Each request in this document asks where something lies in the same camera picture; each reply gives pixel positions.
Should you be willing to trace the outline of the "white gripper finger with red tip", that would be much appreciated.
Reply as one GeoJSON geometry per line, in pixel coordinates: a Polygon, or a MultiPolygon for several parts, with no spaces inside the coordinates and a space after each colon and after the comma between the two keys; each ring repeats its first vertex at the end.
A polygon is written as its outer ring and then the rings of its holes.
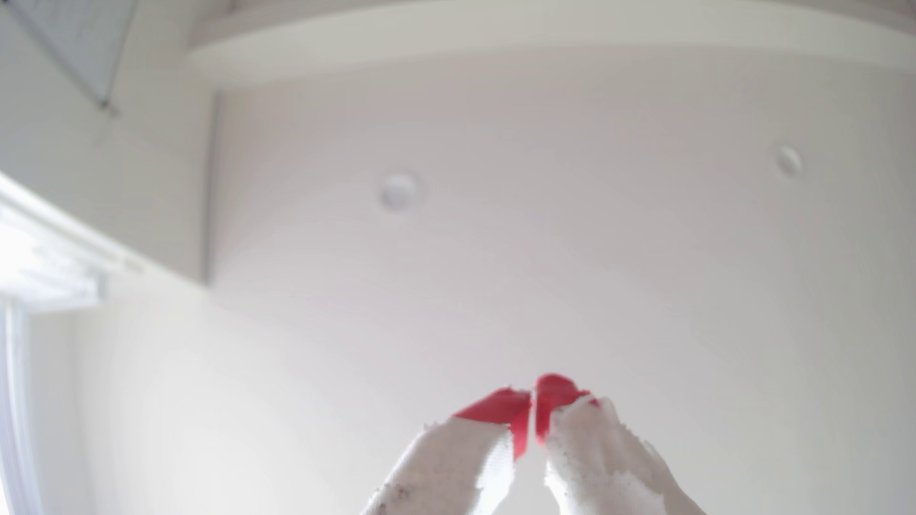
{"type": "Polygon", "coordinates": [[[363,514],[493,514],[525,453],[530,391],[499,389],[426,426],[363,514]]]}
{"type": "Polygon", "coordinates": [[[704,514],[609,398],[558,374],[538,378],[535,397],[545,484],[561,514],[704,514]]]}

